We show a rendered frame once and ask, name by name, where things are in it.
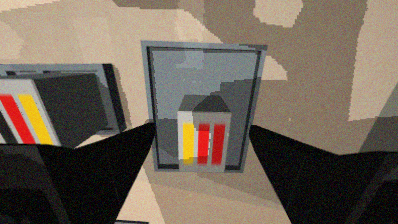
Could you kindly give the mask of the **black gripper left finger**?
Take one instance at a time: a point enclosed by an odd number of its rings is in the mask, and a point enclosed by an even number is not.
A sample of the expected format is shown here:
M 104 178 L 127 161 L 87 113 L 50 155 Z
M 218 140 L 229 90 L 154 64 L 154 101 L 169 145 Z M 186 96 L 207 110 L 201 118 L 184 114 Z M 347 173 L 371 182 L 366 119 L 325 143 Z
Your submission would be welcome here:
M 44 191 L 60 224 L 114 224 L 154 136 L 149 122 L 77 148 L 0 144 L 0 189 Z

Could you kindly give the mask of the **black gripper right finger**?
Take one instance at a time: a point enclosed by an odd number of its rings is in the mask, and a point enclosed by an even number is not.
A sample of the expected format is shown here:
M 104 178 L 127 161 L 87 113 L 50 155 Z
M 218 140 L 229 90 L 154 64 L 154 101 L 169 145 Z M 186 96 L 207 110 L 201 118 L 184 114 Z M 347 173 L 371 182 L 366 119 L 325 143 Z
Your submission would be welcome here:
M 249 138 L 291 224 L 356 224 L 398 152 L 335 154 L 251 125 Z

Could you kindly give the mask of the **grey shallow tray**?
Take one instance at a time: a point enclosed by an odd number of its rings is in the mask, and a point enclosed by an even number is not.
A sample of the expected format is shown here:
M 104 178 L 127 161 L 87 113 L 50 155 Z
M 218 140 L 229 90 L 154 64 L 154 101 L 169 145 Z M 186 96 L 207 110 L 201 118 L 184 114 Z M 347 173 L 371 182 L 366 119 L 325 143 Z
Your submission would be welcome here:
M 141 40 L 154 171 L 180 172 L 184 95 L 221 96 L 232 113 L 225 172 L 243 173 L 268 45 Z

